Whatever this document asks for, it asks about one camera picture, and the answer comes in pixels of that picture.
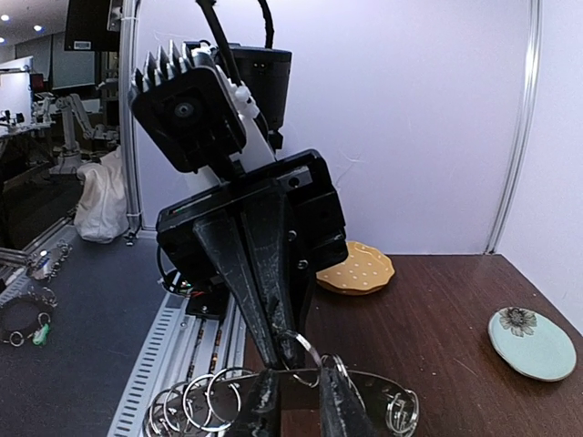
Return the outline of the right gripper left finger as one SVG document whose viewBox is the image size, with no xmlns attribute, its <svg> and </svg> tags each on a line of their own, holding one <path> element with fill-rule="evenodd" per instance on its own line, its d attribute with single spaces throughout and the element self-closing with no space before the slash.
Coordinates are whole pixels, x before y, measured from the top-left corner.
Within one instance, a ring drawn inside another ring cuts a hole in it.
<svg viewBox="0 0 583 437">
<path fill-rule="evenodd" d="M 227 435 L 281 435 L 281 385 L 277 371 L 267 369 L 257 376 L 236 420 L 227 430 Z"/>
</svg>

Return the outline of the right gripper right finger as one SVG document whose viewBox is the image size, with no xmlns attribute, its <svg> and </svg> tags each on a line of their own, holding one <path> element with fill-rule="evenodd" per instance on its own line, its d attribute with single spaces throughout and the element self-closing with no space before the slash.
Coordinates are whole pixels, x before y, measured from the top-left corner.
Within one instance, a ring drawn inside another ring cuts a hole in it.
<svg viewBox="0 0 583 437">
<path fill-rule="evenodd" d="M 321 436 L 373 436 L 373 425 L 348 382 L 335 368 L 320 371 Z"/>
</svg>

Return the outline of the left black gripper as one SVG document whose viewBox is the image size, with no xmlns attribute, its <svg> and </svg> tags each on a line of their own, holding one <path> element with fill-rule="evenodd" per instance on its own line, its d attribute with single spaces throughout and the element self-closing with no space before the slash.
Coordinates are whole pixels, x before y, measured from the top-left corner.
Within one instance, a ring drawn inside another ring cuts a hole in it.
<svg viewBox="0 0 583 437">
<path fill-rule="evenodd" d="M 246 251 L 236 221 L 226 213 L 197 218 L 218 208 L 232 212 L 239 200 L 267 182 L 283 190 L 271 186 L 243 201 L 240 219 Z M 341 202 L 326 161 L 315 149 L 164 208 L 156 225 L 159 248 L 186 280 L 202 282 L 220 275 L 239 305 L 263 364 L 272 369 L 293 369 L 302 363 L 299 346 L 289 336 L 296 330 L 288 241 L 291 212 L 311 267 L 322 270 L 346 259 Z"/>
</svg>

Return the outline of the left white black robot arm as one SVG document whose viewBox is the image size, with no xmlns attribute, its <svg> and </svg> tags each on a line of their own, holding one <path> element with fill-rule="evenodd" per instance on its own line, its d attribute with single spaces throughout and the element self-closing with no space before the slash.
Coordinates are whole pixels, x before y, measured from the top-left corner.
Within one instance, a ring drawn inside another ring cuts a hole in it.
<svg viewBox="0 0 583 437">
<path fill-rule="evenodd" d="M 263 363 L 304 363 L 316 274 L 347 258 L 345 220 L 322 155 L 277 159 L 292 64 L 285 50 L 186 45 L 148 59 L 135 116 L 180 172 L 214 181 L 162 209 L 159 251 L 194 290 L 236 300 Z"/>
</svg>

